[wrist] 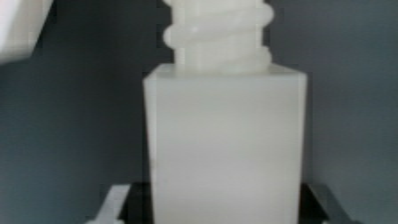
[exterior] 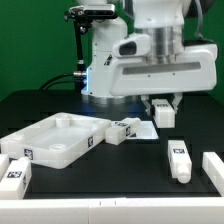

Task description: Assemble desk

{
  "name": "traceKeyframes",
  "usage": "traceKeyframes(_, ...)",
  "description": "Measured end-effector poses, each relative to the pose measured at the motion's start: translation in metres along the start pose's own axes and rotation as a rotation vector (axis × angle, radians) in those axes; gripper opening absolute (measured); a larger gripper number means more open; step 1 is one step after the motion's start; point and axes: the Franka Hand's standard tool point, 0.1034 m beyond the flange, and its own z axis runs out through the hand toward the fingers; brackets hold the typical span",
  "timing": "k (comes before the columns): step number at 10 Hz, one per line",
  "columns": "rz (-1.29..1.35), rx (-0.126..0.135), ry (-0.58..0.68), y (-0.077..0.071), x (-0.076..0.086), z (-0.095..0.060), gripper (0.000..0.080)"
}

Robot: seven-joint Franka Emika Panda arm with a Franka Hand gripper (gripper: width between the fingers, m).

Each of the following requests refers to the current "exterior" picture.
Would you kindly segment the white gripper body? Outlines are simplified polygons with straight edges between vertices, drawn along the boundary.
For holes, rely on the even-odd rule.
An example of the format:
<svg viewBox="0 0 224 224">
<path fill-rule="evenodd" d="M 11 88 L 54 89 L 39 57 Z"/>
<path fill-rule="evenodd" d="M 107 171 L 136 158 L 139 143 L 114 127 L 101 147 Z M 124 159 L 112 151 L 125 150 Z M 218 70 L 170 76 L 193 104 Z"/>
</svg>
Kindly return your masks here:
<svg viewBox="0 0 224 224">
<path fill-rule="evenodd" d="M 212 90 L 217 83 L 216 44 L 187 46 L 173 63 L 150 64 L 145 57 L 114 59 L 109 69 L 113 96 Z"/>
</svg>

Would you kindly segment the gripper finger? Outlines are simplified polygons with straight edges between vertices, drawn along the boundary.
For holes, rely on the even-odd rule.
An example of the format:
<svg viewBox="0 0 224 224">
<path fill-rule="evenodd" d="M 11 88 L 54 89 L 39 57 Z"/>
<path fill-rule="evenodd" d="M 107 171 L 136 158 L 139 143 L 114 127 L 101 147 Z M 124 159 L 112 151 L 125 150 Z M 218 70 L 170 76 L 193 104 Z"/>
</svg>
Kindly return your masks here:
<svg viewBox="0 0 224 224">
<path fill-rule="evenodd" d="M 183 94 L 182 93 L 174 93 L 174 98 L 172 101 L 172 106 L 175 112 L 178 112 L 178 106 L 181 102 L 183 98 Z"/>
<path fill-rule="evenodd" d="M 149 95 L 141 95 L 140 99 L 143 103 L 143 105 L 145 106 L 145 112 L 148 116 L 151 115 L 151 104 L 149 102 Z"/>
</svg>

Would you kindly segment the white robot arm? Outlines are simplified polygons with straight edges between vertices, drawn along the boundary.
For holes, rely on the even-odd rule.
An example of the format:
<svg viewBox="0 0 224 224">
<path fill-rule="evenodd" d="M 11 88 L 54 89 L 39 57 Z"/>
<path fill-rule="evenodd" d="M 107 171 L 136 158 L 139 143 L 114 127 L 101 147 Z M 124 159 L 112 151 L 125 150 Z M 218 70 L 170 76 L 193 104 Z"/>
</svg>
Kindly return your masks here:
<svg viewBox="0 0 224 224">
<path fill-rule="evenodd" d="M 115 14 L 113 0 L 79 0 L 78 15 L 91 28 L 92 62 L 83 97 L 123 102 L 154 94 L 207 91 L 217 84 L 217 44 L 202 35 L 203 16 L 215 0 L 123 0 L 134 32 Z"/>
</svg>

